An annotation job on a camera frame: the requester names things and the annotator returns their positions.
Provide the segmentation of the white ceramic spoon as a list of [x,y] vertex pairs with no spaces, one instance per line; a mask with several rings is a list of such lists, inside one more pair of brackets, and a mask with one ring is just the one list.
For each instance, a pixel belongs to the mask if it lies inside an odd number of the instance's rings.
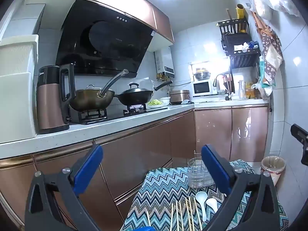
[[218,211],[218,205],[217,205],[216,199],[214,199],[214,198],[207,199],[206,205],[208,205],[210,208],[212,208],[215,213]]
[[200,204],[202,209],[202,220],[205,222],[207,220],[205,202],[207,200],[207,194],[204,191],[199,191],[195,196],[196,201]]

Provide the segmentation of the clear utensil holder with rack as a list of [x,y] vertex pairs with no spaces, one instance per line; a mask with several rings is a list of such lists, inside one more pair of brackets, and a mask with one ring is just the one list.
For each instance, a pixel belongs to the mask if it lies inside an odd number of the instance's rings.
[[201,153],[194,151],[194,157],[187,163],[188,185],[191,188],[203,188],[214,184],[207,167],[202,161]]

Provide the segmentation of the clear glass bottle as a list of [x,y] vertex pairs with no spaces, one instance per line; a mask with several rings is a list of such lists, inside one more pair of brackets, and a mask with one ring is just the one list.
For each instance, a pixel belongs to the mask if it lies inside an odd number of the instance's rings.
[[240,99],[246,98],[245,82],[243,80],[239,81],[239,98]]

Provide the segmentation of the brown patterned hanging apron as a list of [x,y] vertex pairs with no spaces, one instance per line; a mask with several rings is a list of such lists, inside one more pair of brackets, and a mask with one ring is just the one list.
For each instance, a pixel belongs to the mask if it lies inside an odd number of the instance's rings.
[[275,76],[284,61],[281,42],[272,28],[258,18],[255,12],[252,12],[252,15],[263,47],[262,54],[259,57],[260,77],[257,89],[262,96],[268,98],[273,92],[273,87],[276,86]]

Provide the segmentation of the zigzag patterned table cloth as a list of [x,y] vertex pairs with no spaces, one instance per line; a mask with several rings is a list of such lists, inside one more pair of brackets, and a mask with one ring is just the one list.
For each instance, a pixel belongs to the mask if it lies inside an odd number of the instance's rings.
[[[133,199],[133,203],[124,221],[122,230],[137,230],[148,226],[146,209],[148,210],[151,227],[154,230],[170,229],[171,204],[173,203],[173,227],[177,230],[176,204],[178,203],[179,230],[181,230],[181,217],[179,200],[182,205],[184,230],[189,230],[188,216],[185,198],[190,198],[194,229],[199,230],[199,223],[194,204],[194,198],[199,191],[204,191],[208,198],[217,200],[220,207],[226,195],[221,193],[216,185],[193,189],[188,186],[188,174],[186,167],[157,168],[148,172],[145,180]],[[208,205],[205,205],[207,220],[202,221],[202,209],[197,203],[202,227],[209,223],[215,212]]]

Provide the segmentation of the copper black electric kettle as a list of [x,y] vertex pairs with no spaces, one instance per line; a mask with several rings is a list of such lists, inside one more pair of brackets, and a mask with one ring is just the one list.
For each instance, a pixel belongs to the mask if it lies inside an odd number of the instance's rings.
[[37,117],[40,134],[69,129],[69,103],[76,97],[74,65],[44,66],[37,83]]

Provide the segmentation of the white microwave oven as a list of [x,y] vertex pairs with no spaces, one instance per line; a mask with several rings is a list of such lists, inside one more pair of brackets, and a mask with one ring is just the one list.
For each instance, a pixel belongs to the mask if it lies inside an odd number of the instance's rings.
[[192,94],[196,96],[217,95],[217,89],[213,86],[211,79],[195,81],[192,83]]

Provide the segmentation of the steel bowl on microwave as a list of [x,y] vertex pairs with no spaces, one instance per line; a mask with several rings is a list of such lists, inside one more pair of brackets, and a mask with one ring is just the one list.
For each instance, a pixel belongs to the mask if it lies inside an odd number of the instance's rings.
[[198,71],[194,74],[194,77],[196,80],[201,81],[201,80],[207,80],[211,76],[211,73],[209,71]]

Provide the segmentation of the black gas stove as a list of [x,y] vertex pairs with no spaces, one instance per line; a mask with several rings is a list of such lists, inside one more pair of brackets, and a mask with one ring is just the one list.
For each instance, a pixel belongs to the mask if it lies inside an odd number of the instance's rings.
[[69,122],[71,124],[89,125],[103,121],[111,121],[140,114],[155,112],[158,110],[165,110],[167,106],[158,105],[158,107],[150,108],[146,104],[127,106],[126,109],[120,109],[112,112],[108,107],[104,110],[87,110],[78,112],[72,107],[69,107]]

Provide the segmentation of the copper rice cooker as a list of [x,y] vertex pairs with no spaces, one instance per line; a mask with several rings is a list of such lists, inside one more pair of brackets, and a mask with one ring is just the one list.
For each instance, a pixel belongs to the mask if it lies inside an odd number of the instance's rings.
[[173,90],[170,92],[169,96],[171,105],[181,104],[184,100],[191,99],[189,90]]

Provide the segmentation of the yellow roll on rack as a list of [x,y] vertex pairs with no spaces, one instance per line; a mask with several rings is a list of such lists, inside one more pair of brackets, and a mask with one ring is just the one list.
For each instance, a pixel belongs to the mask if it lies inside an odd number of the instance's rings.
[[243,19],[245,17],[245,8],[242,4],[236,5],[236,16],[237,19]]

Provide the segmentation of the plate of chopped greens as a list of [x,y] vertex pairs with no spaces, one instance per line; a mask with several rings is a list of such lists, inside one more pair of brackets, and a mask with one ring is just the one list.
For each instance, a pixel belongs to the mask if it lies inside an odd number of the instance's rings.
[[166,107],[169,105],[169,103],[170,103],[169,99],[165,99],[165,100],[154,99],[147,103],[147,108],[157,109],[160,107]]

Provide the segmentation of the white water heater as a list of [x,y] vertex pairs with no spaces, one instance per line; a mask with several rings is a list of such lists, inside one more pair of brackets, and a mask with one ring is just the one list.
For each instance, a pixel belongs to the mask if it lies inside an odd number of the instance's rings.
[[157,74],[174,78],[174,67],[169,46],[154,52]]

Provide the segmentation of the white storage box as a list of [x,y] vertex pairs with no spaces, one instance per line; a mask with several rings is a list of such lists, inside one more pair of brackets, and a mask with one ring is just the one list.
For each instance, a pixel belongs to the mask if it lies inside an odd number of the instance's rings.
[[1,41],[1,143],[37,135],[34,69],[38,64],[37,34]]

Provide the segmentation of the black range hood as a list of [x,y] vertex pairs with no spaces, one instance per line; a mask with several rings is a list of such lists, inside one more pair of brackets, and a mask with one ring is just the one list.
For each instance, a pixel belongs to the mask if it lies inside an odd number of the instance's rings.
[[153,30],[115,10],[76,0],[62,25],[56,65],[73,64],[78,75],[135,78]]

